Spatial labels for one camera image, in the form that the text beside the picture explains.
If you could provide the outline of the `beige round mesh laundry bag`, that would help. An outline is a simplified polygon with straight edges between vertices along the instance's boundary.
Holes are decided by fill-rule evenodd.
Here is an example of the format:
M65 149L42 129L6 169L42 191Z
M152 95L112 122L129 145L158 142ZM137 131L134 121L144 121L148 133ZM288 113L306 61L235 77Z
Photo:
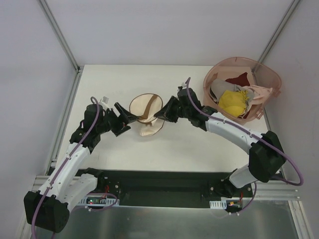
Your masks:
M138 123L141 125L140 136L153 136L163 128L164 120L155 117L155 113L162 108L163 100L157 94L141 94L131 101L129 112L138 117Z

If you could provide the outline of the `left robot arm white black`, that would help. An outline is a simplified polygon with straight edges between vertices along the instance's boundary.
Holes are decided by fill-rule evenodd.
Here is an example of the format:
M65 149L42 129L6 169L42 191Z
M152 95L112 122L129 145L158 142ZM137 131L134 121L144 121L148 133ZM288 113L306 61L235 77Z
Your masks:
M37 191L25 195L25 214L33 235L36 227L61 232L72 210L87 194L106 192L102 170L87 168L75 183L72 180L100 142L102 134L110 131L119 136L139 119L119 103L115 103L115 108L119 115L104 103L88 105L84 118L70 137L64 159Z

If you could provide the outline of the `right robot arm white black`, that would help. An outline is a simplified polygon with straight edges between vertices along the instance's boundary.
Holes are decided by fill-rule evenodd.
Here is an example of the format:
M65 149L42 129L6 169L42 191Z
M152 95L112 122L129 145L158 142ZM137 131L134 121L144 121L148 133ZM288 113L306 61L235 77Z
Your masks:
M243 127L217 109L203 106L192 89L180 89L154 116L173 123L179 118L188 119L194 127L219 135L248 154L248 164L213 185L214 192L221 197L234 197L256 181L269 182L286 161L280 155L283 149L274 132L258 133Z

